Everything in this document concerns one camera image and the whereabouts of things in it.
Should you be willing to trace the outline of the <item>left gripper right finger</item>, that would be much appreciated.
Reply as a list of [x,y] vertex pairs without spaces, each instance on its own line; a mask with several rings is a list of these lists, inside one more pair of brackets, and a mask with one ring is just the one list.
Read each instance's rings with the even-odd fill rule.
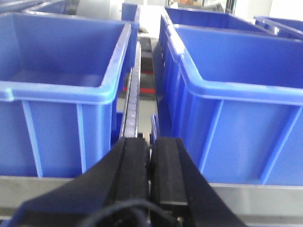
[[182,139],[158,137],[151,155],[151,201],[175,223],[152,214],[158,227],[244,227],[201,175]]

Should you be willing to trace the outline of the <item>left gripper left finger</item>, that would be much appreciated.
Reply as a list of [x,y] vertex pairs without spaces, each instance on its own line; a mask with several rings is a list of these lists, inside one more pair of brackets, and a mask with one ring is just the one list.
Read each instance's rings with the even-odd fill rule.
[[87,172],[23,202],[9,227],[74,227],[115,202],[148,198],[149,148],[143,138],[120,138]]

